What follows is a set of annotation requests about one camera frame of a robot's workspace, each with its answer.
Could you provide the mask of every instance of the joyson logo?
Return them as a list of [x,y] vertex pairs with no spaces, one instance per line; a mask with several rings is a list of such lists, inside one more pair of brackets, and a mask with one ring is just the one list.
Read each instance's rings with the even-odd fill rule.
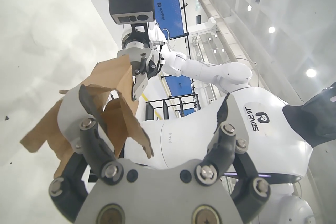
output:
[[162,4],[160,2],[158,2],[157,6],[160,9],[160,14],[161,14],[162,20],[165,20],[165,15],[163,13]]

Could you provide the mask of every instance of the floor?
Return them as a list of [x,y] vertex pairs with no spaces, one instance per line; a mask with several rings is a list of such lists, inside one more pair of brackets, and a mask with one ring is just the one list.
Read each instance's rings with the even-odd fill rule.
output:
[[[120,38],[122,26],[111,20],[110,28]],[[117,51],[91,0],[0,0],[1,223],[68,223],[47,191],[58,159],[47,144],[29,153],[19,141],[60,89]]]

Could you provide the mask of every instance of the black frame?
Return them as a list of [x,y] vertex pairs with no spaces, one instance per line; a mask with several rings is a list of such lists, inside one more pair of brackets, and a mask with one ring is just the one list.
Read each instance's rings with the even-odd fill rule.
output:
[[[193,102],[188,102],[188,103],[183,103],[182,102],[182,98],[184,97],[193,97],[194,101]],[[173,99],[179,99],[180,103],[176,104],[176,105],[167,105],[166,100],[173,100]],[[151,103],[153,102],[162,102],[162,106],[158,106],[158,107],[154,107]],[[163,109],[163,119],[164,120],[168,120],[169,119],[169,111],[168,108],[169,107],[173,107],[173,106],[179,106],[180,109],[179,110],[175,110],[175,111],[180,111],[180,114],[182,117],[184,117],[184,105],[189,105],[189,104],[194,104],[194,109],[195,111],[198,111],[201,109],[199,100],[198,100],[198,94],[192,93],[192,94],[188,94],[188,95],[181,95],[181,96],[176,96],[176,97],[172,97],[170,96],[167,99],[160,99],[160,100],[153,100],[153,101],[147,101],[146,102],[146,120],[154,120],[154,113],[155,113],[155,109],[156,108],[162,108]]]

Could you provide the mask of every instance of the brown cardboard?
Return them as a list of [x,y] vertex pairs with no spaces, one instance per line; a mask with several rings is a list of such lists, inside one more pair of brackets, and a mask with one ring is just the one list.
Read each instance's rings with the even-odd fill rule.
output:
[[[110,59],[96,64],[90,76],[81,84],[93,97],[97,110],[107,124],[107,135],[115,148],[115,155],[119,157],[128,136],[141,144],[147,157],[154,156],[150,140],[135,118],[138,102],[132,101],[132,66],[128,56]],[[118,99],[110,101],[104,111],[108,96],[112,90],[119,94]],[[62,174],[65,165],[73,154],[70,143],[65,139],[57,124],[57,114],[62,99],[46,113],[40,122],[20,141],[31,153],[37,152],[45,141],[60,160],[60,166],[54,177]]]

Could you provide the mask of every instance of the metal railing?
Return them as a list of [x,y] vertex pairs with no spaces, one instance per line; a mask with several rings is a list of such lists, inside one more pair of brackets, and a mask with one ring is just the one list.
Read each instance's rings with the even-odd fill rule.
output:
[[[182,99],[187,97],[193,97],[192,102],[184,102]],[[179,102],[177,104],[167,105],[166,100],[175,100],[178,99]],[[162,102],[162,106],[156,106],[154,107],[151,103],[155,102]],[[154,100],[154,101],[148,101],[146,102],[146,120],[155,120],[154,113],[156,109],[162,108],[163,109],[163,119],[168,120],[169,119],[169,107],[178,107],[178,109],[175,108],[175,111],[179,111],[180,116],[184,117],[185,110],[189,110],[190,108],[185,108],[185,105],[193,104],[193,112],[198,111],[201,109],[201,106],[199,105],[200,102],[198,100],[198,94],[192,93],[188,95],[182,95],[182,96],[176,96],[176,97],[169,97],[166,99],[160,99],[160,100]]]

